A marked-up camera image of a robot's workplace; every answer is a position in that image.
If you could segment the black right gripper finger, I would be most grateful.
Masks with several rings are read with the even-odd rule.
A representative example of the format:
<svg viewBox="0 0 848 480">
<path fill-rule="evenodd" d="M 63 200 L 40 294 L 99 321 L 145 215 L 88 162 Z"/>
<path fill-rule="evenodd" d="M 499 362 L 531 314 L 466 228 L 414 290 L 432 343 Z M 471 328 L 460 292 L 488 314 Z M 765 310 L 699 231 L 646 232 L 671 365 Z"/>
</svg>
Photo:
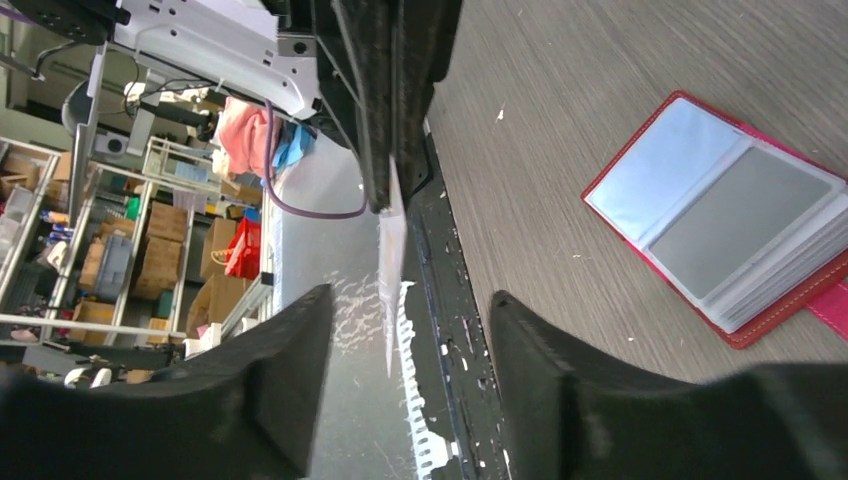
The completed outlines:
<svg viewBox="0 0 848 480">
<path fill-rule="evenodd" d="M 399 159 L 394 47 L 397 1 L 313 1 L 323 104 L 359 164 L 366 203 L 390 205 Z"/>
<path fill-rule="evenodd" d="M 843 364 L 759 364 L 687 383 L 589 345 L 503 290 L 490 349 L 520 479 L 847 475 Z"/>
<path fill-rule="evenodd" d="M 1 374 L 5 479 L 302 479 L 333 335 L 328 284 L 139 384 Z"/>
<path fill-rule="evenodd" d="M 462 0 L 398 3 L 396 168 L 404 199 L 413 195 L 424 118 L 435 85 L 448 74 L 462 7 Z"/>
</svg>

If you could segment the red card holder wallet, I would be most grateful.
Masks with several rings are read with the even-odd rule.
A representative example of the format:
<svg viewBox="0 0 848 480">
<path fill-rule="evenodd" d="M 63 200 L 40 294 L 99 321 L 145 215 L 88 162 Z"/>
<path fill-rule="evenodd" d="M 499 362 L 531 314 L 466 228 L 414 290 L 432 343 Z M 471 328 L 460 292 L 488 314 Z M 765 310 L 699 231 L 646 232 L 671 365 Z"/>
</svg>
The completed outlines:
<svg viewBox="0 0 848 480">
<path fill-rule="evenodd" d="M 846 333 L 846 177 L 689 93 L 582 198 L 732 347 L 804 309 Z"/>
</svg>

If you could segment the black card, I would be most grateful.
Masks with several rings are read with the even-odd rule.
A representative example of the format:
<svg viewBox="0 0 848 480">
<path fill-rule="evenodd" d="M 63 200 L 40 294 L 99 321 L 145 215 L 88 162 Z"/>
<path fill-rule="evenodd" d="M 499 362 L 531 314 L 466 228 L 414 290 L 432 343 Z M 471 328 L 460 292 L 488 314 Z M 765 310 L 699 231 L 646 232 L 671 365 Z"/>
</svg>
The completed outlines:
<svg viewBox="0 0 848 480">
<path fill-rule="evenodd" d="M 751 147 L 649 252 L 694 298 L 705 299 L 843 185 L 804 162 Z"/>
</svg>

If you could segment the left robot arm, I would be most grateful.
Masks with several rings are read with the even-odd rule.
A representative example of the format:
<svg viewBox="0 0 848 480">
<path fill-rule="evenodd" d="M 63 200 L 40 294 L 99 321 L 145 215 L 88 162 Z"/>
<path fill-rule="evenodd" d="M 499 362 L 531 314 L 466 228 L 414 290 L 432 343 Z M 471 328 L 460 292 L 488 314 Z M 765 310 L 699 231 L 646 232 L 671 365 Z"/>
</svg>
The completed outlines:
<svg viewBox="0 0 848 480">
<path fill-rule="evenodd" d="M 355 155 L 366 202 L 406 206 L 433 86 L 446 74 L 456 1 L 5 1 L 3 15 L 92 46 L 71 99 L 70 211 L 77 214 L 109 49 L 164 79 L 141 96 L 151 121 L 163 90 L 220 87 L 318 128 Z"/>
</svg>

